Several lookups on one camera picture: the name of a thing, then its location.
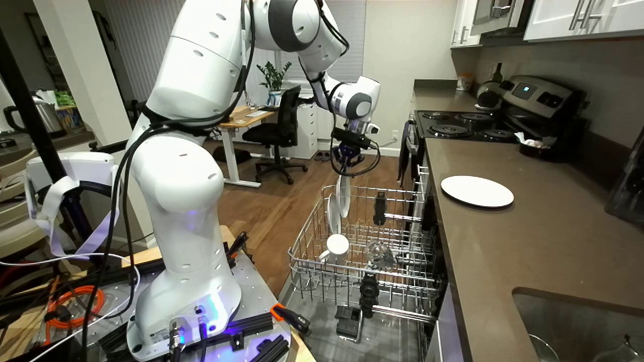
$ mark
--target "stove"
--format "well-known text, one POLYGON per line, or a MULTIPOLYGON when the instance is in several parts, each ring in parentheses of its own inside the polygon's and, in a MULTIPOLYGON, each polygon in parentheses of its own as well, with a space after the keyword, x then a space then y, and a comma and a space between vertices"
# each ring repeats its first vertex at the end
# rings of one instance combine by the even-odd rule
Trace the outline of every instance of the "stove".
POLYGON ((514 130, 494 112, 416 112, 423 139, 465 139, 485 144, 516 144, 514 130))

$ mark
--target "office chair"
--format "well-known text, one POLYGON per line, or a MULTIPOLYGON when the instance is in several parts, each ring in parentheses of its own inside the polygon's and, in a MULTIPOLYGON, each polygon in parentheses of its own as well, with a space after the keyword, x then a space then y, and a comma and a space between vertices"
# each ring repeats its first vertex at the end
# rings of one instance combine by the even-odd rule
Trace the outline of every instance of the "office chair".
POLYGON ((301 169, 308 172, 305 166, 300 164, 288 164, 279 157, 279 147, 291 147, 297 146, 297 97, 300 86, 288 88, 282 92, 282 103, 277 108, 277 122, 264 122, 248 133, 244 133, 245 142, 262 144, 265 147, 274 147, 274 159, 272 161, 259 161, 256 164, 256 179, 257 183, 265 173, 282 173, 288 181, 288 185, 293 183, 293 179, 286 173, 286 169, 301 169))

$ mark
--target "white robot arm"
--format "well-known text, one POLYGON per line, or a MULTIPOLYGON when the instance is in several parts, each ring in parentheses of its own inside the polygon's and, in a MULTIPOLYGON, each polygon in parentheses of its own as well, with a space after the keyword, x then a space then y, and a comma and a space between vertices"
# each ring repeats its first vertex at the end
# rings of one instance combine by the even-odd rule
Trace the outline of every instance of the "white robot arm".
POLYGON ((226 120, 236 107, 248 73, 244 27, 256 47, 300 54, 316 103, 347 118, 347 130, 335 133, 351 150, 341 156, 370 146, 362 130, 378 85, 344 85, 325 74, 345 42, 323 0, 184 0, 122 161, 143 192, 164 261, 141 291, 126 335, 136 360, 222 335, 245 298, 220 235, 222 169, 189 134, 226 120))

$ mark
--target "dishwasher rack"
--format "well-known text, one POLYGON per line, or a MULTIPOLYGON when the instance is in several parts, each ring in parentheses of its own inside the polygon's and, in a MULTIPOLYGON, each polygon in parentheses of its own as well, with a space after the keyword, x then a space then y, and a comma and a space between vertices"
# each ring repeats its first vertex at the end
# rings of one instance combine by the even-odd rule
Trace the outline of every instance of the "dishwasher rack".
POLYGON ((293 290, 300 298, 333 306, 361 306, 364 276, 376 278, 374 314, 429 325, 435 320, 443 281, 432 278, 435 240, 421 232, 424 193, 404 189, 353 187, 341 233, 347 251, 341 259, 320 259, 325 249, 327 201, 333 187, 321 187, 320 197, 288 249, 293 290), (374 203, 384 197, 384 223, 374 226, 374 203))

